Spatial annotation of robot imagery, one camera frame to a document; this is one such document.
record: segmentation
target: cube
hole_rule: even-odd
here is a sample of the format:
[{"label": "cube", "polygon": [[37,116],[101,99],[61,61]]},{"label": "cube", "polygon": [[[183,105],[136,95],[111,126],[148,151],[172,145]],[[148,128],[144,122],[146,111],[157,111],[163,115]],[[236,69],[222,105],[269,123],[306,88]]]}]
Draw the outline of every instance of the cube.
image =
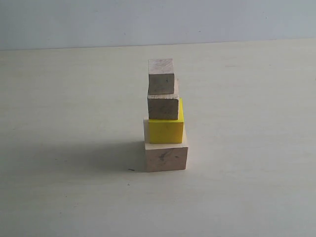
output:
[{"label": "cube", "polygon": [[149,119],[150,143],[182,143],[184,116],[180,98],[179,118],[177,120]]},{"label": "cube", "polygon": [[144,119],[144,135],[147,172],[186,169],[189,146],[185,128],[180,144],[151,144],[149,122]]},{"label": "cube", "polygon": [[172,59],[148,60],[148,94],[173,94],[174,72]]},{"label": "cube", "polygon": [[179,113],[178,80],[174,84],[173,94],[147,95],[149,119],[177,120]]}]

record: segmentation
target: block tower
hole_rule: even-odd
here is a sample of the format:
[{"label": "block tower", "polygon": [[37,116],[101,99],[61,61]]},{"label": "block tower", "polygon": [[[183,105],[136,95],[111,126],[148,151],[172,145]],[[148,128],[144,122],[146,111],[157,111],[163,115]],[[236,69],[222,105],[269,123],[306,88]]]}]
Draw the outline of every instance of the block tower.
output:
[{"label": "block tower", "polygon": [[144,119],[146,171],[186,168],[188,142],[172,59],[148,61],[148,118]]}]

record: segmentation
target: unpainted wooden block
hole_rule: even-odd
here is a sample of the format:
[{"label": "unpainted wooden block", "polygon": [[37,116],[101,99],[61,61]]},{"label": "unpainted wooden block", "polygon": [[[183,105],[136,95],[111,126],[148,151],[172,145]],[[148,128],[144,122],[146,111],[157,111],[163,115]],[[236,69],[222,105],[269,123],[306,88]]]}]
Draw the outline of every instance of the unpainted wooden block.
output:
[{"label": "unpainted wooden block", "polygon": [[182,143],[184,116],[182,98],[180,98],[179,116],[177,120],[149,120],[150,143]]},{"label": "unpainted wooden block", "polygon": [[174,71],[172,59],[148,60],[148,94],[173,94]]},{"label": "unpainted wooden block", "polygon": [[151,144],[148,119],[144,119],[144,136],[147,172],[186,169],[189,146],[185,128],[180,144]]},{"label": "unpainted wooden block", "polygon": [[178,80],[175,80],[174,93],[147,95],[149,119],[177,120],[179,114]]}]

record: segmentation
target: small wooden block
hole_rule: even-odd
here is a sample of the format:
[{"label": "small wooden block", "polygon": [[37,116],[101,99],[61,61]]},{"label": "small wooden block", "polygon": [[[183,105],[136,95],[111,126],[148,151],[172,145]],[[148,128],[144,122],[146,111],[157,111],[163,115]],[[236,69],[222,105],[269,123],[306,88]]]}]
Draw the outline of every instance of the small wooden block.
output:
[{"label": "small wooden block", "polygon": [[146,171],[186,169],[188,141],[185,129],[183,129],[183,141],[180,144],[151,144],[148,125],[148,119],[144,119]]},{"label": "small wooden block", "polygon": [[149,119],[177,120],[179,114],[178,80],[175,80],[174,93],[147,95]]},{"label": "small wooden block", "polygon": [[174,72],[172,59],[148,60],[148,94],[173,94]]},{"label": "small wooden block", "polygon": [[150,143],[182,143],[184,116],[180,98],[179,118],[177,120],[149,120]]}]

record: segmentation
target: wooden block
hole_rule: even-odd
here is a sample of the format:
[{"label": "wooden block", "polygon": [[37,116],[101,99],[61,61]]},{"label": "wooden block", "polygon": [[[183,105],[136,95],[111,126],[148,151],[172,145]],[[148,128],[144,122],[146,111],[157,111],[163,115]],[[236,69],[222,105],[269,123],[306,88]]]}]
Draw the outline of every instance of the wooden block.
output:
[{"label": "wooden block", "polygon": [[168,171],[186,168],[188,157],[188,141],[185,128],[183,142],[180,144],[149,143],[149,123],[144,119],[146,171]]},{"label": "wooden block", "polygon": [[172,59],[148,60],[148,94],[173,94],[174,72]]},{"label": "wooden block", "polygon": [[150,143],[182,143],[184,116],[180,98],[179,118],[177,120],[149,119]]},{"label": "wooden block", "polygon": [[177,120],[179,114],[178,80],[175,80],[174,93],[147,95],[149,119]]}]

